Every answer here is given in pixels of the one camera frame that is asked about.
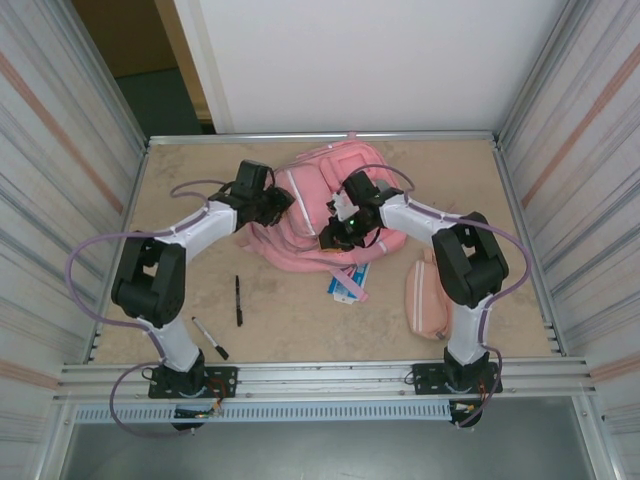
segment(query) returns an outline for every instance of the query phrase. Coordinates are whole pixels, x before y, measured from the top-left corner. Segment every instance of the pink pouch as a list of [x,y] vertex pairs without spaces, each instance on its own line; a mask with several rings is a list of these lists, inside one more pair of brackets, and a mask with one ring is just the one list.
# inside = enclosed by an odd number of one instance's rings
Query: pink pouch
[[[247,226],[251,250],[263,255],[276,267],[290,272],[335,270],[363,265],[387,253],[400,249],[406,235],[383,229],[378,240],[369,248],[356,247],[350,252],[321,251],[318,234],[329,223],[327,203],[332,200],[342,182],[356,168],[386,162],[382,155],[367,143],[348,140],[299,155],[296,160],[276,171],[276,184],[295,198],[279,224],[262,227]],[[383,180],[397,187],[392,172],[381,168],[365,170],[375,183]],[[365,240],[373,241],[372,232]]]
[[444,339],[449,333],[453,305],[440,283],[433,249],[424,250],[409,270],[405,309],[409,328],[429,339]]

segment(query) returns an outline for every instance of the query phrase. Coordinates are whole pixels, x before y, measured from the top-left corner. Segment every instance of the white wall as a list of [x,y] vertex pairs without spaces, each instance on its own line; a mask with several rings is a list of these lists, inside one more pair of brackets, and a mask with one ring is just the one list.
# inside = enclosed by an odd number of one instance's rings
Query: white wall
[[220,133],[496,129],[565,0],[175,0]]

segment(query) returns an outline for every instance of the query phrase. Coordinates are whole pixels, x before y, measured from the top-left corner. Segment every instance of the orange stripe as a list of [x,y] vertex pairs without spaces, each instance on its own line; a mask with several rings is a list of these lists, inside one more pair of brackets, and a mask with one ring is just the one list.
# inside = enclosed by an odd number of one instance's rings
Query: orange stripe
[[57,378],[5,360],[0,360],[0,376],[49,390],[58,388]]
[[564,160],[564,158],[585,132],[585,130],[589,127],[591,122],[593,122],[593,119],[596,118],[598,114],[602,112],[602,110],[604,110],[611,99],[616,95],[616,93],[618,93],[618,91],[622,88],[622,86],[625,84],[627,79],[631,76],[631,74],[635,71],[636,67],[639,64],[640,44],[637,45],[636,48],[634,48],[633,52],[631,52],[631,55],[629,55],[629,57],[624,61],[615,75],[611,78],[611,80],[609,80],[609,83],[607,83],[607,86],[604,87],[604,90],[602,90],[602,93],[598,96],[587,115],[582,119],[575,130],[571,132],[571,135],[569,135],[564,144],[560,147],[560,150],[558,150],[558,152],[551,159],[549,165],[545,167],[531,189],[523,197],[522,205],[524,206],[524,208],[527,208],[529,203],[531,203],[532,198],[538,192],[538,190],[540,190],[542,185],[544,185],[544,182],[547,181],[553,171],[558,167],[558,165],[560,165],[560,162]]
[[594,368],[591,370],[591,378],[594,382],[601,383],[638,371],[640,371],[640,353]]
[[611,415],[623,415],[636,410],[640,410],[640,403],[629,403],[627,405],[620,405],[619,407],[607,408],[606,411]]
[[118,200],[118,197],[116,197],[111,189],[109,189],[109,186],[91,167],[87,159],[84,158],[78,147],[73,143],[67,132],[65,132],[60,124],[56,121],[56,119],[53,118],[53,115],[51,115],[51,113],[46,109],[42,102],[38,100],[33,91],[29,88],[18,71],[13,68],[13,65],[9,63],[9,60],[2,52],[0,52],[0,71],[13,86],[13,88],[15,88],[16,91],[20,94],[27,105],[29,105],[33,112],[40,118],[45,127],[47,127],[51,134],[58,140],[60,145],[62,145],[67,153],[71,156],[71,158],[76,161],[82,171],[87,174],[89,179],[93,182],[100,193],[104,195],[109,204],[118,213],[122,213],[124,207],[120,200]]

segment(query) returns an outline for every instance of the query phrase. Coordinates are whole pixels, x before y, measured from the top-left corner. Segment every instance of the backpack strap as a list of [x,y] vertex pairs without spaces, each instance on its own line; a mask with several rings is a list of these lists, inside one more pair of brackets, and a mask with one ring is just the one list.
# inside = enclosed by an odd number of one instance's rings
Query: backpack strap
[[331,275],[334,276],[336,280],[338,280],[344,288],[353,293],[358,301],[366,302],[367,298],[369,298],[369,294],[365,292],[360,285],[353,281],[353,279],[344,271],[339,268],[333,268],[329,270]]

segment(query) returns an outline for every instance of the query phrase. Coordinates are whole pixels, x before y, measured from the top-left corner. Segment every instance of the marker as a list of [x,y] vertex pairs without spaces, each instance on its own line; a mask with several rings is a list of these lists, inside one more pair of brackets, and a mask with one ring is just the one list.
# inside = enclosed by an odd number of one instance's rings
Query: marker
[[220,354],[222,359],[226,360],[227,358],[229,358],[229,354],[227,353],[227,351],[224,348],[222,348],[220,345],[218,345],[218,342],[216,342],[211,336],[211,334],[207,332],[207,329],[204,328],[204,325],[202,325],[202,323],[200,323],[200,320],[198,320],[196,317],[191,317],[191,320],[193,320],[193,323],[196,324],[196,327],[198,327],[198,330],[200,330],[202,334],[205,336],[205,338],[209,340],[211,345],[213,345],[213,348],[216,349],[216,351]]
[[236,275],[236,321],[242,326],[242,308],[240,308],[240,277]]

